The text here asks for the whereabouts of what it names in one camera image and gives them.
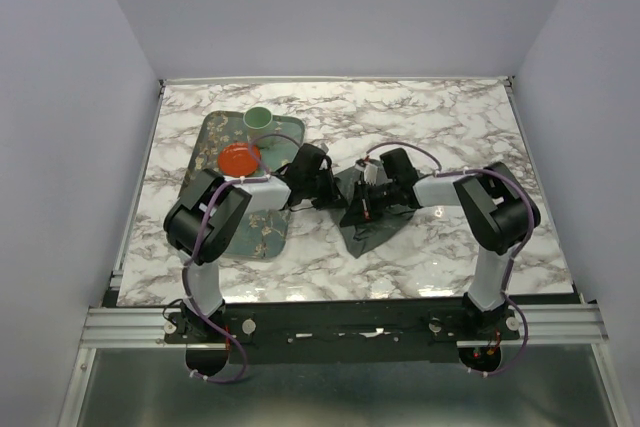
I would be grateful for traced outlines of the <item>grey cloth napkin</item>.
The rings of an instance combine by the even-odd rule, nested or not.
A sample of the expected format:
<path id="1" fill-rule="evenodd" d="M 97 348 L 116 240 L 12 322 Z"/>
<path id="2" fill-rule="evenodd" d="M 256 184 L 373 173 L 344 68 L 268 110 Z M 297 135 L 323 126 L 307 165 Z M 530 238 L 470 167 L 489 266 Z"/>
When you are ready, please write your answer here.
<path id="1" fill-rule="evenodd" d="M 360 174 L 361 171 L 357 168 L 350 167 L 335 175 L 340 192 L 348 204 L 353 200 L 354 184 L 360 178 Z M 392 206 L 374 222 L 341 227 L 339 223 L 345 213 L 345 208 L 332 209 L 330 217 L 338 226 L 347 251 L 354 258 L 359 258 L 393 238 L 409 224 L 415 211 L 403 206 Z"/>

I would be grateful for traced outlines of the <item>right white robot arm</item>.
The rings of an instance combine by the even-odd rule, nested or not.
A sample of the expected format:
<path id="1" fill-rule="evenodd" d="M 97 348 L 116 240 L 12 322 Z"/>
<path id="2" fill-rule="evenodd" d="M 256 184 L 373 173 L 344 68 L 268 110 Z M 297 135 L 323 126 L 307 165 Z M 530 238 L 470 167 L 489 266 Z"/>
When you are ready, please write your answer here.
<path id="1" fill-rule="evenodd" d="M 419 210 L 458 206 L 463 210 L 479 250 L 473 281 L 458 315 L 462 331 L 480 339 L 493 331 L 508 305 L 507 289 L 515 258 L 540 223 L 535 202 L 502 162 L 482 169 L 434 172 L 421 177 L 402 148 L 380 156 L 388 179 L 379 184 L 371 162 L 358 162 L 361 178 L 340 220 L 342 228 L 380 220 L 395 206 Z"/>

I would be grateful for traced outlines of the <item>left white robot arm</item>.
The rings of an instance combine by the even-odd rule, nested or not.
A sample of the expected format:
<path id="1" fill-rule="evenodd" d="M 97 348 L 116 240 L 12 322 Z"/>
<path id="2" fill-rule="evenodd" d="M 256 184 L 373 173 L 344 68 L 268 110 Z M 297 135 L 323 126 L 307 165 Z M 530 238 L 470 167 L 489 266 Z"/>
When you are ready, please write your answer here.
<path id="1" fill-rule="evenodd" d="M 183 303 L 192 312 L 187 329 L 197 340 L 209 342 L 221 332 L 218 313 L 224 299 L 218 259 L 243 218 L 258 211 L 289 210 L 304 201 L 317 210 L 343 203 L 330 157 L 308 143 L 292 162 L 261 177 L 226 178 L 205 169 L 191 181 L 166 215 L 163 228 L 183 261 Z"/>

